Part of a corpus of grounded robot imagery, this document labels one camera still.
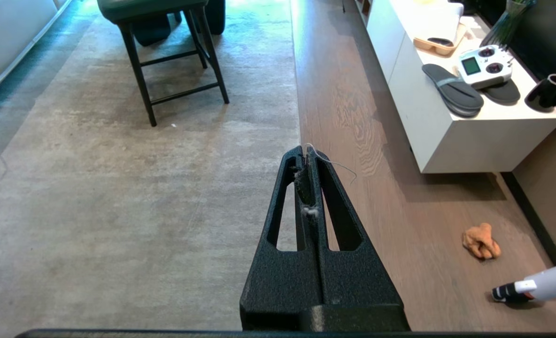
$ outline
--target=string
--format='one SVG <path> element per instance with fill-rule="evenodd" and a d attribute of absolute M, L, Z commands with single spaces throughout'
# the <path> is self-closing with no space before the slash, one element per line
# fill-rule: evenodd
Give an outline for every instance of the string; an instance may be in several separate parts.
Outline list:
<path fill-rule="evenodd" d="M 322 156 L 317 152 L 317 150 L 315 149 L 315 147 L 314 147 L 313 144 L 311 144 L 311 143 L 306 143 L 305 146 L 310 146 L 310 147 L 314 150 L 314 153 L 316 154 L 317 158 L 321 159 L 322 161 L 325 161 L 325 162 L 328 162 L 328 163 L 332 163 L 332 164 L 334 164 L 334 165 L 338 165 L 339 167 L 341 167 L 341 168 L 343 168 L 343 169 L 346 169 L 346 170 L 349 171 L 351 174 L 353 174 L 353 179 L 351 180 L 351 182 L 349 182 L 349 185 L 353 184 L 353 182 L 357 179 L 357 174 L 355 173 L 355 171 L 353 171 L 353 170 L 351 170 L 351 169 L 345 167 L 345 165 L 342 165 L 342 164 L 340 164 L 340 163 L 338 163 L 338 162 L 334 162 L 334 161 L 328 160 L 328 159 L 325 158 L 325 157 L 322 157 Z"/>

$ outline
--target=carpet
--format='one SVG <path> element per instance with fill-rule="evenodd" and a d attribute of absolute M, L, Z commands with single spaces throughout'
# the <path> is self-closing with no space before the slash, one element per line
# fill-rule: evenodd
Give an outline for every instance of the carpet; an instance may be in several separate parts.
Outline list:
<path fill-rule="evenodd" d="M 280 158 L 300 137 L 289 1 L 231 0 L 226 25 L 231 103 L 218 88 L 164 103 L 156 128 L 95 0 L 72 2 L 0 87 L 0 337 L 240 329 Z M 192 47 L 181 24 L 140 55 Z M 215 81 L 196 55 L 145 78 L 153 98 Z"/>

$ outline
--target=white sideboard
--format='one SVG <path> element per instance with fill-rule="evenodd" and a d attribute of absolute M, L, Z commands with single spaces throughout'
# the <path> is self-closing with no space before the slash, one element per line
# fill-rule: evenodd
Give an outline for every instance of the white sideboard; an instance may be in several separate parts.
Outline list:
<path fill-rule="evenodd" d="M 556 128 L 556 109 L 539 113 L 525 105 L 535 81 L 514 62 L 512 79 L 521 94 L 515 105 L 499 105 L 483 95 L 476 117 L 450 113 L 422 65 L 438 64 L 456 74 L 457 55 L 478 47 L 488 28 L 479 17 L 465 16 L 461 22 L 469 29 L 452 56 L 416 49 L 412 6 L 417 6 L 413 0 L 373 0 L 367 29 L 420 172 L 512 171 Z"/>

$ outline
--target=black stool leg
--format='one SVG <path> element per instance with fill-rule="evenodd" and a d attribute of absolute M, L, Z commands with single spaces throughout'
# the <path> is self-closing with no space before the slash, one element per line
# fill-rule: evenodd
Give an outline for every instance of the black stool leg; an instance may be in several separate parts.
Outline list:
<path fill-rule="evenodd" d="M 138 53 L 136 52 L 136 44 L 134 43 L 134 36 L 132 35 L 130 24 L 119 25 L 119 30 L 121 30 L 122 37 L 124 37 L 124 43 L 126 44 L 126 49 L 128 50 L 128 56 L 130 58 L 130 63 L 132 64 L 132 69 L 134 70 L 136 82 L 138 83 L 142 100 L 144 101 L 145 108 L 149 114 L 149 121 L 151 122 L 151 126 L 154 127 L 157 125 L 157 122 L 155 120 L 155 114 L 153 113 L 149 90 L 147 90 L 147 83 L 145 83 L 145 76 L 142 74 L 142 68 L 140 66 L 140 61 L 138 60 Z"/>
<path fill-rule="evenodd" d="M 199 52 L 199 58 L 201 59 L 201 64 L 203 68 L 207 69 L 207 62 L 205 62 L 205 56 L 203 56 L 203 47 L 201 46 L 201 42 L 199 41 L 199 34 L 197 34 L 197 30 L 194 27 L 194 20 L 193 14 L 190 11 L 184 11 L 184 17 L 186 18 L 186 24 L 188 25 L 188 29 L 190 30 L 190 35 L 193 37 L 194 47 L 196 47 L 197 52 Z"/>
<path fill-rule="evenodd" d="M 228 93 L 226 92 L 226 86 L 224 85 L 224 78 L 222 77 L 222 72 L 220 71 L 220 64 L 217 62 L 216 49 L 213 47 L 213 40 L 211 40 L 211 32 L 209 32 L 209 24 L 207 24 L 207 18 L 205 17 L 205 7 L 197 7 L 192 9 L 194 17 L 196 17 L 199 22 L 199 27 L 201 28 L 201 33 L 203 34 L 203 40 L 205 41 L 205 47 L 207 47 L 207 53 L 209 53 L 209 63 L 213 71 L 216 73 L 216 79 L 220 84 L 220 90 L 222 91 L 222 96 L 224 97 L 224 103 L 230 103 L 228 99 Z"/>

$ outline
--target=orange cloth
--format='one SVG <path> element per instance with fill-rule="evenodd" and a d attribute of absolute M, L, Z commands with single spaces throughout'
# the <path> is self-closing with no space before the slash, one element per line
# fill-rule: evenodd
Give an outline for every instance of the orange cloth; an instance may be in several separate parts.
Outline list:
<path fill-rule="evenodd" d="M 478 259 L 497 258 L 502 254 L 499 245 L 491 237 L 491 225 L 481 223 L 462 234 L 462 244 Z"/>

